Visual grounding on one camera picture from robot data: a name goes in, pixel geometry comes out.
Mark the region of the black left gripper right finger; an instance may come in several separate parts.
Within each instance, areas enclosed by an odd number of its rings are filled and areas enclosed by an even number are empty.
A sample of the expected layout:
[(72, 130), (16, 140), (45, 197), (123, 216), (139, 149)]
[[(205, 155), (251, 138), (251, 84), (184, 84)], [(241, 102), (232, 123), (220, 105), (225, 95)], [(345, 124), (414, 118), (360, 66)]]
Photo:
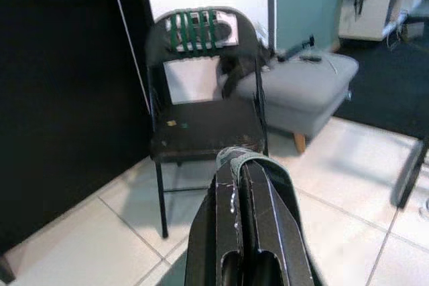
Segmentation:
[(314, 285), (300, 229), (262, 165), (241, 168), (244, 285)]

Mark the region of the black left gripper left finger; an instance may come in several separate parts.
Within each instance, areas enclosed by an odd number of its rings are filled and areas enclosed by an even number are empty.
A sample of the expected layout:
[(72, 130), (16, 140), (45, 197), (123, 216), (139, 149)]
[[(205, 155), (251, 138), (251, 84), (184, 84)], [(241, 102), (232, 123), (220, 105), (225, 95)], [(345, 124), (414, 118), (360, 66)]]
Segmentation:
[(243, 284), (238, 187), (228, 163), (217, 169), (192, 222), (184, 284)]

